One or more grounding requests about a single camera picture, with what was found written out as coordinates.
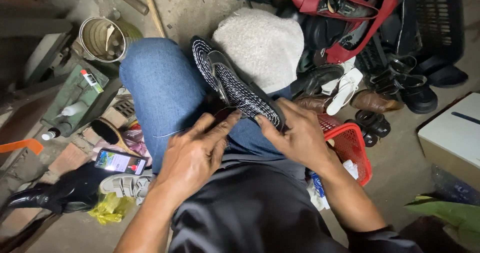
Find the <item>person's left hand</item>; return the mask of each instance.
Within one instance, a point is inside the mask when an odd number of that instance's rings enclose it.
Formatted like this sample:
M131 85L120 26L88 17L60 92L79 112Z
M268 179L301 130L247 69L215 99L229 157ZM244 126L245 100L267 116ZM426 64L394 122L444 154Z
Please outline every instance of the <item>person's left hand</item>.
M183 134L168 140L162 170L150 192L159 186L168 188L169 196L179 206L197 192L219 168L227 145L227 135L240 119L239 110L211 128L213 115L204 113L195 125Z

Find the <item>shoe brush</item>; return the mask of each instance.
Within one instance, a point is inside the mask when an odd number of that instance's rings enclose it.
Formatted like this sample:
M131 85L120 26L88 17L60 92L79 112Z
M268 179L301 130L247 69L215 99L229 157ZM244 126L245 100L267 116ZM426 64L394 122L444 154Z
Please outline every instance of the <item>shoe brush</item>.
M104 118L97 118L90 123L93 131L100 137L102 137L107 143L116 145L130 155L141 157L137 152L131 150L125 140L123 139L120 131L108 120Z

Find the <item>fingernail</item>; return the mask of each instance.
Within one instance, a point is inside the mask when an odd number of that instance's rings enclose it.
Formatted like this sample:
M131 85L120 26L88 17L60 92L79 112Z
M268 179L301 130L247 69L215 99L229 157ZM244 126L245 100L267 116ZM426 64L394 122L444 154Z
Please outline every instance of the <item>fingernail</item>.
M260 115L255 115L254 118L255 118L255 121L257 121L257 123L258 123L259 125L262 124L263 121L261 120Z

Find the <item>red plastic basket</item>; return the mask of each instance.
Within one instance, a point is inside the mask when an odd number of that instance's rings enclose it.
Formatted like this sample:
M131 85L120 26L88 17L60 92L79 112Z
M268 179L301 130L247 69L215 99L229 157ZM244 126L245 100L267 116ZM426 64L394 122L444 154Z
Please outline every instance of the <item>red plastic basket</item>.
M366 185L372 178L372 166L365 152L365 142L360 128L354 123L338 121L327 114L319 114L318 122L323 129L325 139L335 141L335 151L342 162L351 159L358 166L358 183Z

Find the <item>smartphone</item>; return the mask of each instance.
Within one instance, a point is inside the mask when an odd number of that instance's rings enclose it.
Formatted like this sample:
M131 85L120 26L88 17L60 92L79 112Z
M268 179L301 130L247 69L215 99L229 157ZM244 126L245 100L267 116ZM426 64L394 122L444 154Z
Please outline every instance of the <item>smartphone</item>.
M110 150L100 150L95 161L95 168L115 172L141 175L147 161L143 158Z

